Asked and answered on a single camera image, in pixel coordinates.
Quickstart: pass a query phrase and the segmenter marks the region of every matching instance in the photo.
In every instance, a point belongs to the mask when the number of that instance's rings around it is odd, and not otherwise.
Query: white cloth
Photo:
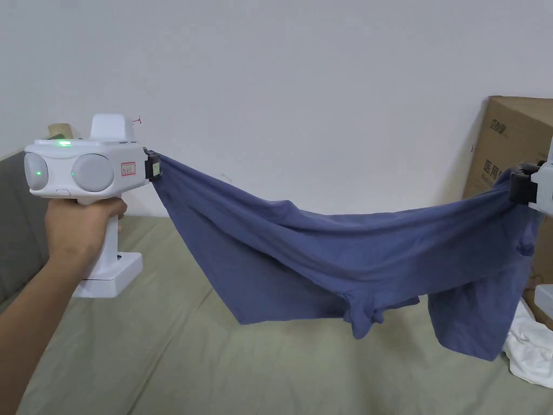
[[[553,331],[536,322],[520,300],[503,350],[511,373],[527,382],[553,388]]]

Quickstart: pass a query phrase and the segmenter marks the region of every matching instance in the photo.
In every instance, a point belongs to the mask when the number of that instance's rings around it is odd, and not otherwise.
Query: white stand base
[[[142,272],[142,254],[136,252],[118,252],[119,260],[112,267],[93,273],[83,279],[73,297],[113,298],[119,295],[127,285]]]

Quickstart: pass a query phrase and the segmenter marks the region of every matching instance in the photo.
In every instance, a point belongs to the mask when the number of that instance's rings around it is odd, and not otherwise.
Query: red label sticker
[[[121,163],[121,176],[132,176],[137,173],[137,167],[134,162]]]

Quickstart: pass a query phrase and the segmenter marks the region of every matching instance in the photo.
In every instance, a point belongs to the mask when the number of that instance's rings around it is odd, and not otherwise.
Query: gripper handle
[[[77,199],[80,205],[87,206],[94,203],[95,199]],[[119,225],[118,217],[114,216],[108,220],[106,228],[106,237],[102,246],[100,256],[92,269],[88,279],[110,279],[113,276],[107,272],[117,263],[117,228]]]

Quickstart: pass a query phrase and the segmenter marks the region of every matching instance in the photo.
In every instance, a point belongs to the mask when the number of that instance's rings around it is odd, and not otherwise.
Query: blue cotton garment
[[[542,214],[509,201],[509,172],[456,203],[319,215],[266,201],[161,155],[153,182],[176,229],[242,324],[343,318],[364,337],[429,295],[440,344],[493,360],[530,273]]]

